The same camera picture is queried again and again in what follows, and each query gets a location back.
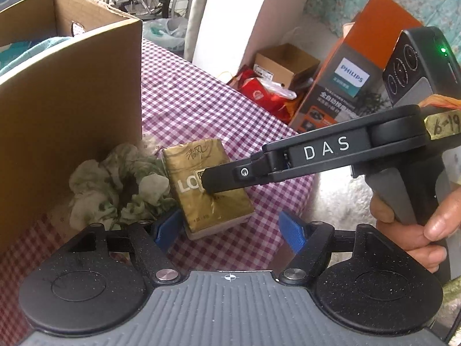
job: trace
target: white plastic bag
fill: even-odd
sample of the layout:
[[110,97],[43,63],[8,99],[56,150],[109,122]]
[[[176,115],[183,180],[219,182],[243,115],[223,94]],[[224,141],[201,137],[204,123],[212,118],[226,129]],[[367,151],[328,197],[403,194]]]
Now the white plastic bag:
[[280,83],[272,82],[272,80],[264,78],[258,78],[258,80],[266,90],[276,93],[278,96],[282,96],[288,100],[294,100],[297,98],[296,92],[283,88]]
[[184,49],[187,19],[160,18],[142,24],[142,37],[172,52]]

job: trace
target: finger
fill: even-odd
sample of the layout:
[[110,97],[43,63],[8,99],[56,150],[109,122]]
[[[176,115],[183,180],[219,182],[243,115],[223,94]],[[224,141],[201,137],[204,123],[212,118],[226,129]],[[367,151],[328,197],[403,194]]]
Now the finger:
[[424,247],[430,243],[430,240],[424,236],[424,227],[418,224],[402,225],[397,221],[390,224],[377,221],[376,228],[405,251]]
[[370,213],[382,222],[394,222],[394,211],[376,194],[373,194],[370,201]]
[[434,268],[447,258],[447,250],[443,246],[429,245],[407,251],[414,260],[426,268]]
[[428,267],[427,270],[431,273],[435,273],[439,270],[439,266],[438,265],[435,265],[433,267]]
[[439,205],[424,227],[424,235],[438,241],[454,232],[461,223],[461,188],[456,189]]

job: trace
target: lens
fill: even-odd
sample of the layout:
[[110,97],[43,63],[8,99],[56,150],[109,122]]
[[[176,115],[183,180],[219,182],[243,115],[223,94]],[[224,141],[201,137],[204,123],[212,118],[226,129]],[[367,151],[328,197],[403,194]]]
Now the lens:
[[389,85],[390,91],[395,95],[397,93],[397,82],[395,78],[390,74],[387,77],[387,84]]
[[405,87],[408,84],[408,73],[401,59],[394,60],[394,73],[400,85]]
[[415,71],[418,67],[418,55],[412,46],[405,44],[403,48],[403,55],[405,56],[405,61],[407,62],[408,67]]

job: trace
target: philips logo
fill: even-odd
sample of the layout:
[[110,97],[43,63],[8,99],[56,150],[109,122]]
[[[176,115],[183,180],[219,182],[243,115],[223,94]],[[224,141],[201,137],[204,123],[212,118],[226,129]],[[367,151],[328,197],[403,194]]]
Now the philips logo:
[[360,83],[363,83],[363,77],[354,73],[354,71],[352,69],[349,69],[346,65],[341,65],[341,70],[345,71],[350,76],[353,76],[354,78],[358,79]]
[[362,87],[370,76],[368,73],[363,71],[354,63],[350,62],[348,59],[342,59],[336,68],[335,73],[358,88]]

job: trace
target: cardboard box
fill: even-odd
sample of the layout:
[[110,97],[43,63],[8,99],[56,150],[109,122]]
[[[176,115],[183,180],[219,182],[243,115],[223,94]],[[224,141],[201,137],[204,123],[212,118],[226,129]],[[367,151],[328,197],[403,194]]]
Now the cardboard box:
[[0,77],[0,253],[69,193],[84,160],[141,138],[140,20],[96,0],[22,0],[0,47],[86,33]]
[[390,108],[382,72],[400,32],[419,26],[393,0],[369,0],[324,62],[290,127],[306,132]]
[[292,44],[260,50],[253,70],[258,75],[292,89],[297,82],[312,76],[320,61]]

